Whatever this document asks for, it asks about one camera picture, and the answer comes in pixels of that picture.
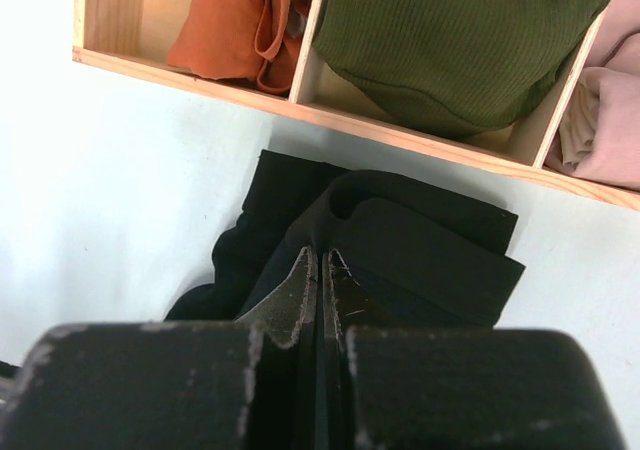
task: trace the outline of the wooden shelf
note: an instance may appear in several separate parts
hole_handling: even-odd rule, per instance
[[[340,92],[345,91],[343,83],[332,79],[330,70],[311,46],[323,0],[312,2],[288,99],[200,79],[164,64],[166,53],[186,18],[190,0],[74,2],[73,60],[76,62],[640,210],[640,193],[541,168],[600,19],[587,33],[556,87],[531,116],[493,136],[461,143],[400,127],[359,98],[341,97]]]

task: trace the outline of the folded black garment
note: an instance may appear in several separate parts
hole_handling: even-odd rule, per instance
[[[375,281],[375,298],[406,324],[492,325],[523,269],[504,257],[516,221],[493,205],[400,175],[264,151],[237,226],[214,248],[216,283],[187,292],[167,319],[246,313],[286,279],[309,244],[318,254],[337,248],[365,289]],[[413,267],[398,265],[408,254]],[[474,293],[479,279],[498,285]],[[415,299],[422,304],[407,304]]]
[[[347,171],[263,151],[236,226],[223,233],[213,248],[215,283],[185,293],[166,319],[233,319],[289,225]]]
[[[400,175],[338,177],[289,228],[240,314],[286,279],[301,248],[337,251],[402,325],[495,325],[524,267],[504,252],[517,217]]]

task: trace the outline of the orange clothing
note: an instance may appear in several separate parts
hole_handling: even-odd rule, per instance
[[[289,7],[311,0],[192,0],[168,63],[211,79],[246,79],[280,95],[291,88],[302,35],[290,36]]]

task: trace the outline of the pink clothing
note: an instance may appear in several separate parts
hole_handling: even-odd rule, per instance
[[[640,33],[640,0],[611,0],[585,66],[605,65],[620,44],[636,33]]]
[[[605,68],[582,71],[558,134],[548,166],[640,190],[640,33],[627,38]]]

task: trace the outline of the folded green sweater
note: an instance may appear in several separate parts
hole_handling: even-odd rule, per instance
[[[407,127],[505,128],[551,90],[609,0],[327,0],[314,47]]]

